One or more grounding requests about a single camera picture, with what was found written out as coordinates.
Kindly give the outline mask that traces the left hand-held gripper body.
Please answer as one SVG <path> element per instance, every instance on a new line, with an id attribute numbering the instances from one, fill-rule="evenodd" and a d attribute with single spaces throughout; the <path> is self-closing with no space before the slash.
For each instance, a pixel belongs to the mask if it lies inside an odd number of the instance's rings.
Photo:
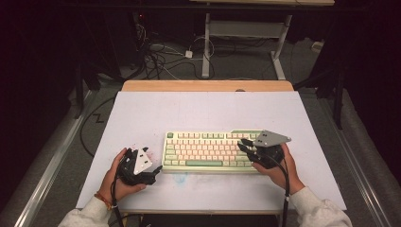
<path id="1" fill-rule="evenodd" d="M 149 176 L 150 172 L 146 172 L 150 167 L 152 162 L 146 152 L 129 148 L 118 165 L 117 177 L 126 185 L 152 185 L 156 182 L 156 177 L 152 178 Z"/>

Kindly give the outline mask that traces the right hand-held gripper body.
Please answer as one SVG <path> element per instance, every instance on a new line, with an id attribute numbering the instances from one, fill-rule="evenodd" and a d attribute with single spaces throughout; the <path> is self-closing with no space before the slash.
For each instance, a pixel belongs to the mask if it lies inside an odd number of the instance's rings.
<path id="1" fill-rule="evenodd" d="M 282 144 L 290 142 L 291 138 L 272 131 L 261 131 L 253 140 L 256 162 L 266 169 L 278 166 L 285 155 Z"/>

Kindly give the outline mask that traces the green and pink keyboard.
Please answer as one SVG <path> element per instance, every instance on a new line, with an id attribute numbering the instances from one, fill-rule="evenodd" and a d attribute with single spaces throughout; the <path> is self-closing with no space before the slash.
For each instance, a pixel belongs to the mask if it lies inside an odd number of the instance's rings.
<path id="1" fill-rule="evenodd" d="M 253 173 L 241 139 L 254 140 L 260 131 L 169 131 L 163 151 L 163 170 L 170 172 Z"/>

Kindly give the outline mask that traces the person's left hand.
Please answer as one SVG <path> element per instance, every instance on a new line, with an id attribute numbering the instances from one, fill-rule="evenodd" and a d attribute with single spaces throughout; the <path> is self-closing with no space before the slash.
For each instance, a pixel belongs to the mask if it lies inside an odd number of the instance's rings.
<path id="1" fill-rule="evenodd" d="M 120 160 L 127 152 L 126 148 L 123 148 L 113 159 L 110 169 L 106 172 L 101 186 L 98 189 L 98 193 L 109 203 L 113 202 L 112 197 L 112 186 L 115 186 L 114 197 L 117 201 L 121 201 L 126 196 L 137 193 L 144 190 L 147 186 L 145 184 L 137 185 L 125 185 L 119 179 L 115 179 L 116 170 L 118 168 Z"/>

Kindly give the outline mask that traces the person's right hand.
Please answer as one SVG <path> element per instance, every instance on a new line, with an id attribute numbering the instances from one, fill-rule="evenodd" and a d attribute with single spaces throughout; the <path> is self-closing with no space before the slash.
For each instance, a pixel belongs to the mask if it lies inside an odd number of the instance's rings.
<path id="1" fill-rule="evenodd" d="M 288 174 L 288 182 L 289 182 L 289 194 L 293 195 L 298 191 L 305 188 L 304 183 L 300 180 L 295 161 L 292 155 L 289 152 L 288 146 L 286 144 L 282 144 L 281 148 L 284 152 L 285 158 L 280 163 L 281 167 L 287 172 Z M 261 174 L 269 176 L 270 179 L 278 186 L 283 189 L 287 188 L 287 181 L 285 174 L 282 172 L 280 167 L 274 167 L 270 169 L 266 169 L 258 163 L 252 163 L 252 166 Z"/>

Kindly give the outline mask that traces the white table cover sheet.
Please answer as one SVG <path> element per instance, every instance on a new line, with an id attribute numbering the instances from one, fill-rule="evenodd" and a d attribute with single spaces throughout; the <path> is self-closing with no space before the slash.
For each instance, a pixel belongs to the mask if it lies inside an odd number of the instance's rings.
<path id="1" fill-rule="evenodd" d="M 98 190 L 115 155 L 146 148 L 153 166 L 162 161 L 169 131 L 268 130 L 289 137 L 302 181 L 339 208 L 344 200 L 296 92 L 121 92 L 78 198 L 83 207 Z M 135 213 L 278 214 L 283 189 L 259 174 L 162 171 L 155 184 L 118 206 Z"/>

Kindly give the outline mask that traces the aluminium floor rail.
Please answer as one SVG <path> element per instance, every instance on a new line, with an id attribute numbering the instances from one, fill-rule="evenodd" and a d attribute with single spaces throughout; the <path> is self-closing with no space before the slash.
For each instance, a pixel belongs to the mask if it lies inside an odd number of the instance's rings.
<path id="1" fill-rule="evenodd" d="M 331 127 L 336 133 L 337 138 L 340 140 L 341 148 L 345 156 L 345 162 L 349 166 L 350 172 L 358 187 L 359 194 L 363 198 L 365 205 L 367 206 L 371 216 L 373 217 L 376 227 L 392 227 L 378 199 L 378 196 L 375 193 L 375 190 L 373 189 L 372 185 L 364 174 L 361 165 L 356 159 L 356 156 L 343 133 L 343 130 L 340 130 L 333 120 L 332 111 L 329 103 L 325 99 L 320 99 L 319 102 L 325 116 L 330 122 Z"/>
<path id="2" fill-rule="evenodd" d="M 23 202 L 25 207 L 13 227 L 30 227 L 33 223 L 95 98 L 96 92 L 86 93 L 83 99 L 83 110 L 78 115 L 75 113 L 67 115 L 34 160 L 21 187 L 24 192 L 27 192 L 29 198 Z"/>

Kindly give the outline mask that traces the white metal desk frame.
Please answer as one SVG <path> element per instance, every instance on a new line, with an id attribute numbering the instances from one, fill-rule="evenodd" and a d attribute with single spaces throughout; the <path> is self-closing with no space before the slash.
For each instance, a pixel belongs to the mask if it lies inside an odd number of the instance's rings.
<path id="1" fill-rule="evenodd" d="M 322 8 L 332 7 L 335 0 L 191 0 L 199 2 L 203 7 L 224 7 L 240 5 L 241 7 L 273 7 L 278 9 L 303 9 L 305 7 Z M 202 72 L 204 79 L 211 78 L 210 67 L 212 66 L 211 57 L 214 53 L 214 45 L 210 40 L 211 36 L 218 37 L 242 37 L 242 38 L 275 38 L 278 44 L 275 50 L 270 52 L 270 59 L 275 71 L 276 77 L 280 80 L 285 79 L 285 74 L 280 62 L 280 54 L 288 34 L 292 19 L 292 13 L 286 13 L 283 22 L 262 23 L 262 22 L 240 22 L 237 21 L 213 21 L 210 13 L 205 13 L 204 23 L 204 48 L 202 55 Z"/>

